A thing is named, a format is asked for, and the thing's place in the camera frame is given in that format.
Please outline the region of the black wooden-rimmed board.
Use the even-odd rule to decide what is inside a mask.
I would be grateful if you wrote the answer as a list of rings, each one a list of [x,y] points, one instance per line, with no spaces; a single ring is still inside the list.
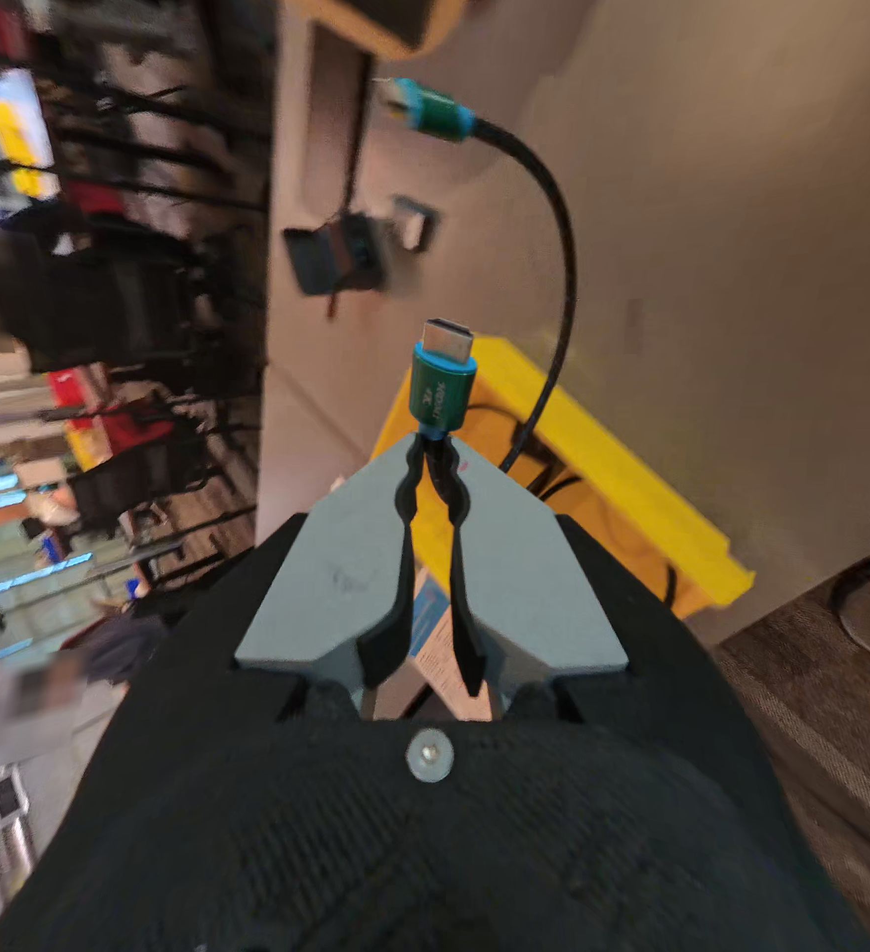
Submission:
[[[463,21],[467,1],[286,1],[305,21],[383,62],[432,53]]]

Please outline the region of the small black battery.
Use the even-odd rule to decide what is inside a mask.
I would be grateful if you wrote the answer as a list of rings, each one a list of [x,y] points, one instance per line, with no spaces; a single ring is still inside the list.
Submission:
[[[391,231],[398,245],[411,254],[424,254],[434,238],[441,221],[440,212],[396,194],[391,199]]]

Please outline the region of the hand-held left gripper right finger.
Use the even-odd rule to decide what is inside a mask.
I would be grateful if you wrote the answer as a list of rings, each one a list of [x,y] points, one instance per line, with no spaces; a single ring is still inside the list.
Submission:
[[[453,651],[467,692],[619,673],[628,656],[551,508],[445,439]]]

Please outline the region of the red plastic bin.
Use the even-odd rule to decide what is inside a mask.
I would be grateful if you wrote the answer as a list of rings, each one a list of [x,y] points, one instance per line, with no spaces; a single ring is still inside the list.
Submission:
[[[119,396],[103,363],[75,366],[43,375],[57,409],[74,411],[62,423],[64,440],[80,470],[91,470],[113,456],[169,436],[173,424],[160,418],[149,394],[135,400]]]

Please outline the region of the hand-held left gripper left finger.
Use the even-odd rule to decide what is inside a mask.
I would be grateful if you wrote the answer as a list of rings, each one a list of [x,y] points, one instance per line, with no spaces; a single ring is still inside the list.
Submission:
[[[408,652],[421,435],[312,507],[236,649],[242,668],[378,686]]]

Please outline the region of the printed paper sheet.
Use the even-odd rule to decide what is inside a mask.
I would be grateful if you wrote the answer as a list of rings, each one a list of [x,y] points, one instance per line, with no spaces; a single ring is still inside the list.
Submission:
[[[449,598],[425,568],[419,569],[415,583],[407,661],[454,719],[492,720],[488,685],[476,696],[465,687],[454,654]]]

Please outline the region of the small black display device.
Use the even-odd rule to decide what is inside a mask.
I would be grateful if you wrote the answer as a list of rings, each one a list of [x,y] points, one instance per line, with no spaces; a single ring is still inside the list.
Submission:
[[[378,228],[362,212],[336,215],[319,228],[281,231],[299,291],[309,297],[376,292],[386,286]]]

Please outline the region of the yellow plastic bin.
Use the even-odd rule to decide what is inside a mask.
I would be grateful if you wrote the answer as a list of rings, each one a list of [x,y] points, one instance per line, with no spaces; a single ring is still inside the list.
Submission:
[[[495,465],[545,375],[505,339],[477,338],[473,355],[479,370],[459,437]],[[658,598],[667,593],[673,570],[678,618],[726,607],[753,587],[754,572],[732,557],[727,536],[562,387],[534,436],[563,464],[559,481],[579,478],[547,505],[572,517]]]

